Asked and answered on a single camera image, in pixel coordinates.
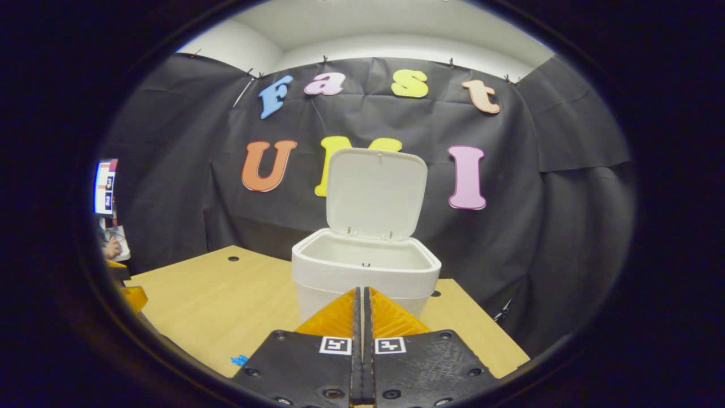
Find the open bin lid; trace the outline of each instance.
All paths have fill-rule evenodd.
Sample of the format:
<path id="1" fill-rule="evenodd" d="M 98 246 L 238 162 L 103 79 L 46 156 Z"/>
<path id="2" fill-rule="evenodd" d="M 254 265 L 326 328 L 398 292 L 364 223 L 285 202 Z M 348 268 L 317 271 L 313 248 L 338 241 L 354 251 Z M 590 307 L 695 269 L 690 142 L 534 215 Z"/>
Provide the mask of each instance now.
<path id="1" fill-rule="evenodd" d="M 343 235 L 403 240 L 415 231 L 428 166 L 418 156 L 340 149 L 330 157 L 327 223 Z"/>

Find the black fabric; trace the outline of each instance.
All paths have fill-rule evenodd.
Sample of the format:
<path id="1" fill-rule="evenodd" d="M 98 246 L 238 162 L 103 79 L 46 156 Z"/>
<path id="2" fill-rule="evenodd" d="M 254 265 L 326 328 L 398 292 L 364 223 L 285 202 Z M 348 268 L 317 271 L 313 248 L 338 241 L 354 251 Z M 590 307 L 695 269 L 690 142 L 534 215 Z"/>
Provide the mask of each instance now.
<path id="1" fill-rule="evenodd" d="M 226 107 L 249 83 L 230 65 L 172 57 L 131 95 L 101 156 L 119 158 L 114 193 L 134 273 L 207 252 L 203 199 Z"/>
<path id="2" fill-rule="evenodd" d="M 536 128 L 540 171 L 607 167 L 631 160 L 607 105 L 560 57 L 533 70 L 517 88 Z"/>
<path id="3" fill-rule="evenodd" d="M 399 69 L 423 71 L 429 93 L 393 95 Z M 324 72 L 346 75 L 343 92 L 306 95 L 304 87 Z M 293 81 L 282 108 L 261 120 L 258 94 L 286 75 Z M 435 62 L 365 58 L 249 83 L 240 70 L 177 54 L 131 97 L 103 151 L 119 158 L 116 194 L 130 262 L 142 272 L 228 245 L 289 260 L 292 245 L 327 227 L 325 199 L 314 193 L 325 157 L 320 141 L 346 136 L 353 147 L 367 147 L 379 137 L 398 139 L 402 152 L 428 165 L 413 237 L 441 260 L 441 277 L 456 279 L 492 316 L 511 301 L 502 326 L 535 355 L 604 297 L 634 212 L 624 137 L 575 75 L 553 60 L 516 86 Z M 473 79 L 495 89 L 500 113 L 472 104 L 461 83 Z M 282 182 L 269 192 L 247 189 L 247 145 L 285 139 L 297 147 Z M 459 144 L 486 154 L 483 210 L 448 204 L 455 164 L 447 150 Z M 261 175 L 275 153 L 265 152 Z"/>

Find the computer monitor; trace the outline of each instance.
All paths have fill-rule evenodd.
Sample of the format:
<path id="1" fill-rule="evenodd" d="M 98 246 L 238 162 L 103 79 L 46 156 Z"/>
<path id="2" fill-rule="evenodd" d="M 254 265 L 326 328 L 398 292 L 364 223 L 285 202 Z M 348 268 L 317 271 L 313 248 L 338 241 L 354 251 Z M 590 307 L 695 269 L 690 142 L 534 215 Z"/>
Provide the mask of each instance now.
<path id="1" fill-rule="evenodd" d="M 116 184 L 118 159 L 103 159 L 96 169 L 94 186 L 94 213 L 104 218 L 113 217 L 113 188 Z"/>

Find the wooden table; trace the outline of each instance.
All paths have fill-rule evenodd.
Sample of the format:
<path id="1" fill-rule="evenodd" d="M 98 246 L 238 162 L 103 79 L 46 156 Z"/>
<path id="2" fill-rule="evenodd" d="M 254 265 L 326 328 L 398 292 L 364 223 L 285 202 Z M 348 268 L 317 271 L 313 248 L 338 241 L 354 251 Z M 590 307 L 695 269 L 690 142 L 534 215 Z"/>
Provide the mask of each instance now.
<path id="1" fill-rule="evenodd" d="M 149 302 L 143 313 L 187 353 L 226 377 L 273 330 L 302 323 L 288 261 L 231 246 L 131 277 Z M 501 378 L 529 360 L 506 333 L 452 279 L 441 279 L 420 320 L 431 330 L 451 329 Z"/>

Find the white plastic bin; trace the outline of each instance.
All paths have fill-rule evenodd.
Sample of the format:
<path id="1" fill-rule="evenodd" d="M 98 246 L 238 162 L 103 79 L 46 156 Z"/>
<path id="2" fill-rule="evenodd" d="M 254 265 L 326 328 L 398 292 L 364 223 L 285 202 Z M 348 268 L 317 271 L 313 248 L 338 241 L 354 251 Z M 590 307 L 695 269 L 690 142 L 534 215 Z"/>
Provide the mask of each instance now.
<path id="1" fill-rule="evenodd" d="M 292 247 L 302 321 L 354 287 L 371 286 L 418 316 L 441 262 L 411 238 L 428 168 L 418 156 L 341 149 L 330 158 L 327 222 Z"/>

